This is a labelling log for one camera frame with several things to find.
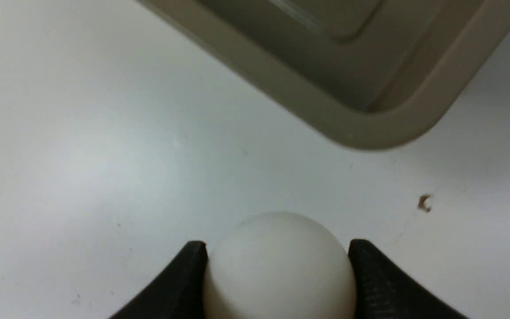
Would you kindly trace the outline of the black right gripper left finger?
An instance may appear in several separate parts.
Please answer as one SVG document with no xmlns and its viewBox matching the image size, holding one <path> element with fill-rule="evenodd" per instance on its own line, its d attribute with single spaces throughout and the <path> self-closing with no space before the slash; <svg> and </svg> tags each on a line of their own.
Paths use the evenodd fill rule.
<svg viewBox="0 0 510 319">
<path fill-rule="evenodd" d="M 112 319 L 204 319 L 206 244 L 187 242 L 160 274 Z"/>
</svg>

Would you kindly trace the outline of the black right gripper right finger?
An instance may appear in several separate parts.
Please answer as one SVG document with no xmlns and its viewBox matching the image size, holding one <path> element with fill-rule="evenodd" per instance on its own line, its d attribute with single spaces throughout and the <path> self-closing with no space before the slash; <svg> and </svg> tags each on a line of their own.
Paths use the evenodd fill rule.
<svg viewBox="0 0 510 319">
<path fill-rule="evenodd" d="M 465 319 L 401 270 L 371 241 L 348 249 L 356 280 L 356 319 Z"/>
</svg>

